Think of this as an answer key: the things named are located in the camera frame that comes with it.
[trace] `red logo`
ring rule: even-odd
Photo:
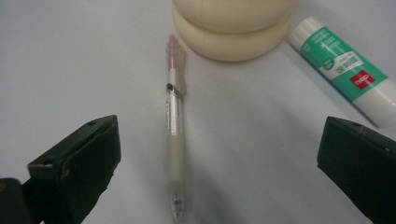
[[[359,90],[363,90],[364,88],[372,84],[375,79],[370,76],[370,74],[368,74],[366,71],[361,70],[358,74],[353,76],[350,81],[355,84],[355,86],[357,86]]]

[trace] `masking tape roll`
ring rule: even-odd
[[[301,0],[173,0],[185,18],[208,30],[245,33],[285,19]]]
[[[268,28],[245,34],[224,34],[206,30],[187,21],[173,8],[178,33],[195,52],[207,58],[238,62],[263,55],[274,48],[289,30],[292,14]]]

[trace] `pencil grip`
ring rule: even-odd
[[[184,192],[184,136],[168,135],[169,193]]]

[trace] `glue stick label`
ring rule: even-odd
[[[351,102],[387,79],[327,27],[314,32],[301,53]]]

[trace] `glue stick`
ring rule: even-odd
[[[396,124],[396,85],[331,30],[311,17],[289,42],[376,126]]]

